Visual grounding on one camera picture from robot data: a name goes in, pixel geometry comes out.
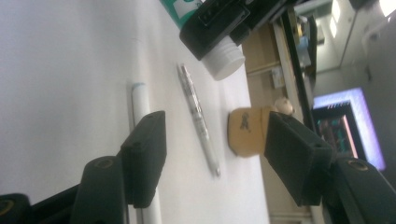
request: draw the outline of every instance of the white bottle cap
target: white bottle cap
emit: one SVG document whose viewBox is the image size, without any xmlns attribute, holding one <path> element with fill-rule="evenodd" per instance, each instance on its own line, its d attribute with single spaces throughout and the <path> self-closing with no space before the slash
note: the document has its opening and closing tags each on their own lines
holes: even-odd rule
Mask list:
<svg viewBox="0 0 396 224">
<path fill-rule="evenodd" d="M 245 56 L 233 40 L 226 36 L 206 54 L 202 62 L 215 80 L 222 80 L 244 64 Z"/>
</svg>

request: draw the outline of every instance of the silver pen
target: silver pen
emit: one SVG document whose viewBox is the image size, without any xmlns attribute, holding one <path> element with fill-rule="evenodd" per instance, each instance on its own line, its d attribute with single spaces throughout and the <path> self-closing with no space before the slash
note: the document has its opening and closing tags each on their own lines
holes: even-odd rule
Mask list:
<svg viewBox="0 0 396 224">
<path fill-rule="evenodd" d="M 218 156 L 212 147 L 209 131 L 205 123 L 204 113 L 201 109 L 197 94 L 195 93 L 194 85 L 191 81 L 189 72 L 186 66 L 182 64 L 178 72 L 181 86 L 183 87 L 189 108 L 191 110 L 192 119 L 194 122 L 195 130 L 198 133 L 202 148 L 205 152 L 206 161 L 211 172 L 220 178 L 220 168 Z"/>
</svg>

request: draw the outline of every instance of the white object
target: white object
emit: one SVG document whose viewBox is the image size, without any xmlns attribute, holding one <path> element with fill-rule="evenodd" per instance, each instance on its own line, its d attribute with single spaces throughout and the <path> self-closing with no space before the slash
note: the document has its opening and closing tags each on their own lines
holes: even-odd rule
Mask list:
<svg viewBox="0 0 396 224">
<path fill-rule="evenodd" d="M 292 115 L 294 113 L 293 105 L 290 100 L 286 97 L 280 97 L 275 101 L 275 107 L 277 111 L 282 114 Z"/>
<path fill-rule="evenodd" d="M 281 88 L 285 86 L 285 78 L 283 77 L 282 67 L 278 66 L 271 69 L 271 75 L 274 81 L 274 87 Z"/>
<path fill-rule="evenodd" d="M 149 109 L 149 93 L 146 84 L 143 82 L 135 83 L 132 86 L 132 104 L 134 108 L 134 126 L 150 113 Z M 136 209 L 136 212 L 142 213 L 143 224 L 162 224 L 160 192 L 155 191 L 154 198 L 148 208 Z"/>
<path fill-rule="evenodd" d="M 245 56 L 229 36 L 225 36 L 202 59 L 207 71 L 215 80 L 232 75 L 245 62 Z"/>
</svg>

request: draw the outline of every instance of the white table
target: white table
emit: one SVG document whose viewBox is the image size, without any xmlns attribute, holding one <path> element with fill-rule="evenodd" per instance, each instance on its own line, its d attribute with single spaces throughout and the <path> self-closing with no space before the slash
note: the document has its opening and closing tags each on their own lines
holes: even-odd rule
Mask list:
<svg viewBox="0 0 396 224">
<path fill-rule="evenodd" d="M 259 158 L 238 158 L 227 144 L 228 114 L 250 105 L 245 69 L 215 81 L 159 1 L 2 1 L 0 30 L 0 194 L 37 203 L 76 185 L 87 162 L 115 155 L 133 127 L 131 86 L 143 81 L 151 110 L 166 112 L 163 223 L 269 223 Z M 191 71 L 220 180 L 177 63 Z"/>
</svg>

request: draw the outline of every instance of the metal pen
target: metal pen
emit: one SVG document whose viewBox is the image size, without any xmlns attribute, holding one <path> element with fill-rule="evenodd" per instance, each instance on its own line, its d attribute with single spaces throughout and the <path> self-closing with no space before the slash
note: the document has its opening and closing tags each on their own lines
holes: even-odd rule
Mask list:
<svg viewBox="0 0 396 224">
<path fill-rule="evenodd" d="M 209 131 L 207 130 L 205 123 L 204 113 L 200 106 L 197 94 L 195 93 L 195 88 L 191 81 L 190 74 L 184 64 L 180 66 L 178 77 L 189 104 L 195 130 L 198 133 L 209 169 L 214 175 L 220 177 L 219 158 L 212 147 Z"/>
</svg>

